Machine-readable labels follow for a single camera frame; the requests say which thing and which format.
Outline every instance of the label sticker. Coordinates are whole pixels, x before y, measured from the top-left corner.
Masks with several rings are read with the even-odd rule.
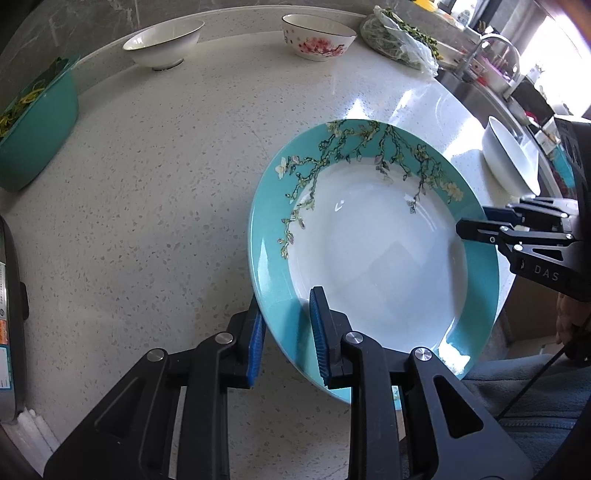
[[[0,319],[6,320],[7,301],[6,301],[6,265],[0,262]]]
[[[8,350],[0,347],[0,390],[10,390],[10,370],[8,369]]]
[[[8,345],[8,322],[0,320],[0,345]]]

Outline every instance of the person's hand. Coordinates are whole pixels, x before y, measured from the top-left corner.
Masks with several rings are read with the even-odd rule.
[[[556,312],[556,343],[566,345],[573,337],[573,325],[580,327],[591,314],[591,303],[583,303],[559,293]]]

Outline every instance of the white plate center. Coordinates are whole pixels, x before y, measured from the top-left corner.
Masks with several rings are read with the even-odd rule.
[[[306,228],[291,224],[291,281],[305,305],[322,286],[331,309],[384,347],[436,349],[462,313],[466,254],[444,201],[427,189],[410,213],[418,178],[391,169],[386,179],[363,159],[319,174],[314,209],[300,210]]]

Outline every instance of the kitchen sink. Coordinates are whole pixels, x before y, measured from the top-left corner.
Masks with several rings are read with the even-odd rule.
[[[488,92],[478,83],[460,80],[452,72],[439,70],[436,80],[441,83],[463,106],[486,128],[489,116],[501,122],[518,142],[523,139],[521,126],[507,114],[492,92]]]

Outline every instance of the teal bowl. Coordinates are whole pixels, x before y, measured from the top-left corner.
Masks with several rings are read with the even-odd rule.
[[[70,59],[0,141],[0,187],[17,192],[41,173],[70,135],[78,117],[78,94]],[[31,91],[31,82],[7,107]]]

